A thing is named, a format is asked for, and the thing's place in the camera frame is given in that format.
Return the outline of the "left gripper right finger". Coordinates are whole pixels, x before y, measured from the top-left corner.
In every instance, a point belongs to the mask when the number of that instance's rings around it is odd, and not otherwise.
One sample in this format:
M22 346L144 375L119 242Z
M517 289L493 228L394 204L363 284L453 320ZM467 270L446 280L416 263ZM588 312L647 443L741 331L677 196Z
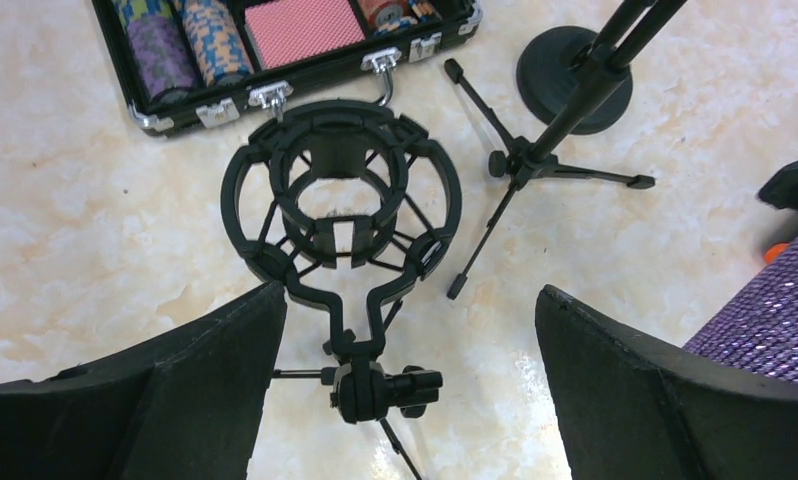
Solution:
M576 479L798 479L798 384L726 367L547 285L535 328Z

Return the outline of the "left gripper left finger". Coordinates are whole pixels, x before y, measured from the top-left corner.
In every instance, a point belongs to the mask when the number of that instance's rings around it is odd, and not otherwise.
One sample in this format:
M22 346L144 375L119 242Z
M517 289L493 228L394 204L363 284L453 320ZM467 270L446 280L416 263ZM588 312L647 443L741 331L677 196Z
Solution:
M244 479L283 334L267 283L45 380L0 384L0 479Z

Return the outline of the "purple glitter microphone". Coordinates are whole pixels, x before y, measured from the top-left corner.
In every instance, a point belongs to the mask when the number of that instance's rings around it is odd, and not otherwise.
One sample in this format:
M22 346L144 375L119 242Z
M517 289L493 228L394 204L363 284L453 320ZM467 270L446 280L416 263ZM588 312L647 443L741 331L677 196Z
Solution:
M683 349L723 366L798 384L798 236Z

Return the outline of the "black tripod stand with clip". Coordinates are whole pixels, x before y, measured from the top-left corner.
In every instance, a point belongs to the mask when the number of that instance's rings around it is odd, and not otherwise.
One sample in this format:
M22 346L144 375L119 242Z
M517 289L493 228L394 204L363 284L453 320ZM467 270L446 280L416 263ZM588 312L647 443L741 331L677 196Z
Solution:
M492 234L514 195L532 180L598 179L634 190L654 187L656 180L650 175L624 175L566 165L560 163L554 153L567 136L599 133L614 125L625 113L633 92L632 61L683 6L680 1L652 2L654 5L624 35L616 51L589 64L588 77L572 92L554 120L544 123L545 130L533 142L513 136L466 79L463 67L454 59L445 61L444 70L449 80L465 91L504 144L503 149L492 151L488 157L489 174L495 178L507 177L509 184L485 226L487 235Z

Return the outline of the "black shock mount tripod stand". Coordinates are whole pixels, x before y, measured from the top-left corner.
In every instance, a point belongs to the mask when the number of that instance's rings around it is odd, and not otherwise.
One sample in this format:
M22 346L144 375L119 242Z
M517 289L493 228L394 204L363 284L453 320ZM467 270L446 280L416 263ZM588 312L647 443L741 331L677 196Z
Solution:
M303 194L326 180L365 184L377 196L376 208L308 212ZM266 121L236 150L223 176L220 207L226 234L248 269L329 318L322 348L333 364L277 370L274 377L318 380L346 423L378 423L393 451L405 456L388 414L421 417L439 399L443 376L416 365L388 373L379 359L404 297L440 265L458 230L461 186L442 145L421 124L384 106L347 99L309 103ZM393 273L366 294L363 339L346 326L341 296L305 281L341 261Z

